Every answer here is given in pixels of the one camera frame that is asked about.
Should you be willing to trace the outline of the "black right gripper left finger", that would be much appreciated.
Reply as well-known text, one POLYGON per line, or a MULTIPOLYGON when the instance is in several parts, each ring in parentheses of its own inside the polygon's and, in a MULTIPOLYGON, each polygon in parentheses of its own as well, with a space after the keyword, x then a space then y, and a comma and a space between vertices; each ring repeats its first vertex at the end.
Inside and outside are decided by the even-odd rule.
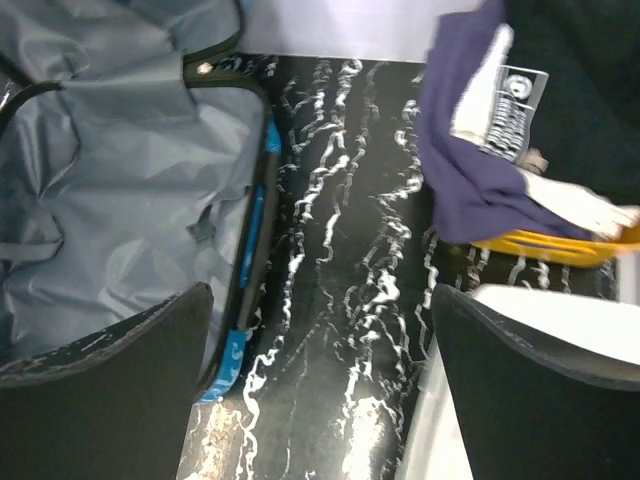
POLYGON ((173 479, 213 297, 149 310, 1 368, 4 479, 173 479))

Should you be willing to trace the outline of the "orange plastic basket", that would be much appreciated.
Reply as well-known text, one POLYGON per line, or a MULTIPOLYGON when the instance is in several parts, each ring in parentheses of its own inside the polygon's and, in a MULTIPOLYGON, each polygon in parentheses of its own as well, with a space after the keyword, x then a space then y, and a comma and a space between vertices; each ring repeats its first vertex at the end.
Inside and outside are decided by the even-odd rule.
POLYGON ((501 237, 473 243, 474 247, 534 260, 590 268, 617 255, 639 251, 639 227, 624 228, 612 242, 583 241, 515 230, 501 237))

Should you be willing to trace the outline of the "white towel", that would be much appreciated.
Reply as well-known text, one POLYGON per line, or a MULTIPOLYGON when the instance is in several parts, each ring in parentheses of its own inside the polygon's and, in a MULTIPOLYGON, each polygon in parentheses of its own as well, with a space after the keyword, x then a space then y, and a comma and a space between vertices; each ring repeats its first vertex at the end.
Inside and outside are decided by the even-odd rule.
POLYGON ((525 195, 558 217, 605 240, 619 238, 639 223, 637 206, 617 206, 586 187, 544 177, 548 162, 529 141, 549 75, 506 64, 513 38, 508 24, 496 28, 453 111, 450 135, 511 164, 525 195))

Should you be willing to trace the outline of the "purple garment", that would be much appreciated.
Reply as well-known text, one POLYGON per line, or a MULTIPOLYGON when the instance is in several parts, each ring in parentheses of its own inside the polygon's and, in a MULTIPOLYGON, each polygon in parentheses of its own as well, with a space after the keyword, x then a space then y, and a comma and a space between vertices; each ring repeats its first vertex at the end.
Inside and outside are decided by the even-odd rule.
POLYGON ((588 231, 528 198, 525 180, 512 164, 450 134, 454 108, 504 17, 503 2, 485 1, 475 10, 439 19, 426 59, 417 127, 423 176, 433 191, 433 225, 451 244, 513 230, 588 240, 588 231))

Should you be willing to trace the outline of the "blue fish-print suitcase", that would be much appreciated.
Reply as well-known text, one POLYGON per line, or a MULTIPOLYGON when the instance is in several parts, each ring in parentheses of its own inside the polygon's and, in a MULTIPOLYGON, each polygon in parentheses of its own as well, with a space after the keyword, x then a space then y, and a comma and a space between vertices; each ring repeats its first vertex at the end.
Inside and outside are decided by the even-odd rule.
POLYGON ((240 1, 1 5, 1 374, 58 369, 194 283, 198 399, 239 375, 280 139, 222 66, 240 1))

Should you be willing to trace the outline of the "black garment with label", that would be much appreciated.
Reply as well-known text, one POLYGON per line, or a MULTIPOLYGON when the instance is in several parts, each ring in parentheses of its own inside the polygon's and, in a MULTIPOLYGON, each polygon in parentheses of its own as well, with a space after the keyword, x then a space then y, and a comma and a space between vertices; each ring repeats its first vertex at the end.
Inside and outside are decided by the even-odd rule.
POLYGON ((639 4, 506 1, 508 62, 548 73, 530 144, 547 177, 639 201, 639 4))

